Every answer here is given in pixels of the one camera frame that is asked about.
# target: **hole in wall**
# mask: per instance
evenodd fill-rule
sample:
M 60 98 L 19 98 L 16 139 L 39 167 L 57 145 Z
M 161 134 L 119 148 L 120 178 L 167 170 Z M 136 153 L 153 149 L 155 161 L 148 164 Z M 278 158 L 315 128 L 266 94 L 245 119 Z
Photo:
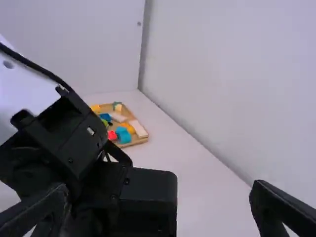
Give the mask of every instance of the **hole in wall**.
M 10 61 L 4 60 L 2 64 L 8 69 L 13 69 L 14 68 L 13 63 L 11 63 Z

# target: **white floor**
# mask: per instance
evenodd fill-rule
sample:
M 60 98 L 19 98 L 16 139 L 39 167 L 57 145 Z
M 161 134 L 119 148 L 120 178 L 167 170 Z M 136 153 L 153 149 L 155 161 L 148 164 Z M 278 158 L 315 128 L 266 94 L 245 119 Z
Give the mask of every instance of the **white floor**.
M 178 176 L 179 237 L 258 237 L 250 187 L 138 90 L 95 94 L 88 104 L 122 101 L 150 134 L 146 144 L 124 149 L 135 167 L 170 170 Z M 19 201 L 0 184 L 0 211 Z

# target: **cyan block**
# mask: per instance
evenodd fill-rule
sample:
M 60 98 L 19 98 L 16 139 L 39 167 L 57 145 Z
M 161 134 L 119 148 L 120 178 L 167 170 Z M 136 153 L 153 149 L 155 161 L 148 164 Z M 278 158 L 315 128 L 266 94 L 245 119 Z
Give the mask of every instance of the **cyan block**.
M 127 131 L 126 127 L 117 127 L 115 133 L 118 136 L 119 143 L 126 144 L 132 142 L 132 136 Z

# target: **white wall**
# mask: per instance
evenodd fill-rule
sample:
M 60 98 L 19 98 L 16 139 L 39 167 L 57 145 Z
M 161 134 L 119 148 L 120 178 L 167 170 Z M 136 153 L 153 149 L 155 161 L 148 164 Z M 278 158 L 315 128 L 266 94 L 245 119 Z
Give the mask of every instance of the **white wall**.
M 150 20 L 144 93 L 247 183 L 316 207 L 316 1 L 159 0 Z
M 0 33 L 79 94 L 137 88 L 145 0 L 0 0 Z

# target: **wooden board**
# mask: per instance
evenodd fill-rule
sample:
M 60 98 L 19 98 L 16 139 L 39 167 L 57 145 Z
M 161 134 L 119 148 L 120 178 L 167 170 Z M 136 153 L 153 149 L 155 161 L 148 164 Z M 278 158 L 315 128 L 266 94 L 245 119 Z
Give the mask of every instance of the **wooden board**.
M 100 113 L 97 113 L 97 114 L 103 114 L 103 113 L 110 113 L 110 112 L 113 112 L 113 107 L 112 107 L 112 103 L 111 104 L 100 104 L 99 105 L 101 110 L 100 110 Z M 137 117 L 134 116 L 134 114 L 131 112 L 131 110 L 129 110 L 126 105 L 122 105 L 122 112 L 119 113 L 119 112 L 116 112 L 118 114 L 121 114 L 125 117 L 127 117 L 127 120 L 125 122 L 128 122 L 128 121 L 131 121 L 131 120 L 138 120 Z M 116 130 L 117 126 L 119 126 L 119 122 L 116 122 L 114 120 L 111 121 L 113 123 L 113 126 L 110 126 L 109 130 Z M 117 141 L 114 141 L 114 143 L 118 146 L 118 147 L 129 147 L 129 146 L 134 146 L 134 145 L 138 145 L 138 144 L 142 144 L 144 142 L 147 142 L 148 141 L 148 136 L 145 137 L 145 138 L 139 138 L 137 136 L 137 134 L 133 134 L 132 135 L 132 142 L 130 143 L 126 143 L 126 144 L 120 144 L 119 142 Z

